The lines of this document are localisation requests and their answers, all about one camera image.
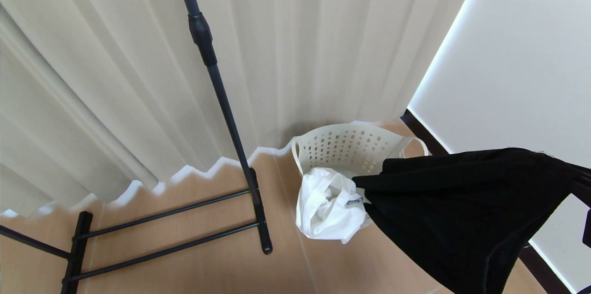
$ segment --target tile floor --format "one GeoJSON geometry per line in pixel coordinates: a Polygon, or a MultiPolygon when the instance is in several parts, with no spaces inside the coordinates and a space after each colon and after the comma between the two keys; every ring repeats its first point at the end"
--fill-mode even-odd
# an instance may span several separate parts
{"type": "MultiPolygon", "coordinates": [[[[412,133],[401,122],[384,127],[401,135],[412,133]]],[[[420,155],[411,144],[407,156],[420,155]]],[[[273,253],[260,250],[258,231],[248,229],[181,252],[92,277],[80,282],[79,294],[189,293],[401,293],[448,294],[399,250],[377,227],[357,233],[349,244],[309,240],[294,224],[300,176],[290,153],[260,154],[253,162],[273,242],[273,253]]],[[[247,187],[240,168],[223,166],[212,179],[193,174],[168,184],[156,196],[140,188],[124,206],[93,202],[93,229],[127,222],[180,205],[247,187]]],[[[57,209],[46,216],[1,218],[2,224],[24,234],[70,248],[80,210],[57,209]]],[[[91,239],[83,271],[122,262],[196,237],[254,220],[249,195],[203,206],[91,239]]],[[[0,241],[3,293],[57,293],[66,263],[2,237],[0,241]]],[[[517,262],[505,294],[544,294],[517,262]]]]}

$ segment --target black garment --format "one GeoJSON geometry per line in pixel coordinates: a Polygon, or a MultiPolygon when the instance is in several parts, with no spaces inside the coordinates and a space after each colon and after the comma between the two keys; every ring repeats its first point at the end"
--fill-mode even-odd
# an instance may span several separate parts
{"type": "Polygon", "coordinates": [[[365,210],[416,264],[455,294],[501,294],[521,248],[581,175],[524,149],[384,161],[353,178],[365,210]]]}

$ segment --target clothes rack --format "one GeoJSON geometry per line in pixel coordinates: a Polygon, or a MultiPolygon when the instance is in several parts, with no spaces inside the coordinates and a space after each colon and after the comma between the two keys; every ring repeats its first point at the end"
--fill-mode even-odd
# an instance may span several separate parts
{"type": "Polygon", "coordinates": [[[260,246],[262,248],[263,253],[270,254],[273,250],[269,230],[265,220],[265,210],[263,208],[262,199],[260,198],[257,174],[253,168],[250,168],[248,166],[247,157],[244,154],[244,149],[242,148],[242,143],[240,141],[240,136],[238,134],[238,128],[236,128],[236,122],[234,121],[234,116],[232,115],[230,102],[228,101],[228,96],[226,95],[226,90],[222,82],[222,77],[220,76],[220,71],[217,66],[217,59],[215,51],[213,50],[213,38],[211,37],[209,25],[207,25],[205,17],[203,17],[203,14],[199,10],[197,0],[184,0],[184,3],[188,12],[188,26],[191,36],[193,38],[193,42],[198,46],[199,52],[201,53],[201,58],[203,59],[203,63],[207,67],[211,83],[213,84],[213,88],[215,89],[217,101],[221,107],[224,119],[226,121],[226,125],[228,126],[230,137],[232,138],[232,143],[234,144],[234,148],[236,149],[236,153],[238,154],[240,166],[242,167],[244,176],[247,179],[248,189],[228,193],[227,195],[212,198],[207,201],[201,201],[191,205],[182,206],[175,210],[168,210],[166,212],[161,212],[160,214],[146,216],[138,220],[126,222],[125,224],[99,229],[98,231],[92,232],[90,231],[92,213],[86,211],[80,212],[80,214],[78,215],[78,223],[76,224],[76,230],[74,231],[74,236],[72,237],[72,248],[70,252],[66,252],[59,248],[50,246],[46,243],[40,242],[36,239],[33,239],[31,237],[18,233],[17,231],[13,231],[12,229],[0,225],[0,235],[4,235],[6,237],[9,237],[10,239],[27,244],[33,248],[43,250],[44,252],[48,252],[60,258],[65,258],[68,261],[65,276],[61,281],[61,294],[76,294],[78,289],[78,282],[88,277],[102,275],[103,273],[122,269],[124,267],[132,266],[141,262],[146,262],[148,260],[158,258],[160,256],[165,256],[173,252],[178,252],[186,248],[194,247],[198,244],[207,243],[209,241],[219,239],[254,227],[257,227],[258,229],[260,237],[260,246]],[[200,239],[179,244],[175,247],[160,250],[159,252],[154,252],[152,254],[141,256],[139,258],[133,258],[125,262],[113,264],[106,267],[101,267],[99,269],[82,273],[84,251],[86,250],[86,243],[88,239],[90,239],[91,237],[111,233],[113,231],[118,231],[120,229],[129,228],[131,226],[143,224],[144,222],[156,220],[159,218],[163,218],[165,216],[171,216],[173,214],[184,212],[186,210],[192,210],[200,206],[225,201],[226,199],[238,197],[241,195],[245,195],[247,193],[250,193],[251,197],[253,198],[253,206],[256,218],[255,221],[249,224],[238,226],[232,229],[228,229],[226,231],[209,235],[207,237],[202,237],[200,239]]]}

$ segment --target curtain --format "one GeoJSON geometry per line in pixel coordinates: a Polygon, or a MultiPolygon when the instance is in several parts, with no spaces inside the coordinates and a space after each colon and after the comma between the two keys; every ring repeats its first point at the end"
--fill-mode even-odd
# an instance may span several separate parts
{"type": "MultiPolygon", "coordinates": [[[[198,0],[247,155],[400,116],[463,1],[198,0]]],[[[0,4],[3,209],[236,159],[183,0],[0,4]]]]}

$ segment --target laundry basket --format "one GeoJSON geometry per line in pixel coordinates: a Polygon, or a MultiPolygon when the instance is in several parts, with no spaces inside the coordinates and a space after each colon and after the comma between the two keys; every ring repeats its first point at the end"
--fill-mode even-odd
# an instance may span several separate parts
{"type": "Polygon", "coordinates": [[[365,124],[333,124],[321,126],[293,138],[291,151],[304,175],[314,167],[332,168],[347,178],[379,174],[388,158],[404,158],[404,149],[418,138],[405,138],[379,126],[365,124]]]}

